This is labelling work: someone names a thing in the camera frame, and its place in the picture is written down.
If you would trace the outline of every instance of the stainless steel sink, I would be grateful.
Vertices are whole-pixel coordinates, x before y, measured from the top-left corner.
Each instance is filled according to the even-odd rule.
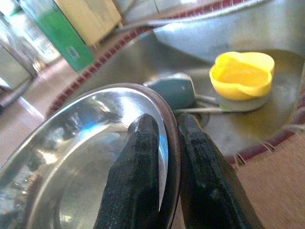
[[[216,96],[209,70],[217,55],[265,52],[275,60],[270,101],[247,114],[211,115],[202,125],[225,156],[257,145],[272,149],[267,139],[289,123],[302,85],[304,12],[303,0],[249,0],[205,20],[154,29],[121,49],[70,99],[102,85],[143,83],[176,72],[190,75],[198,94]]]

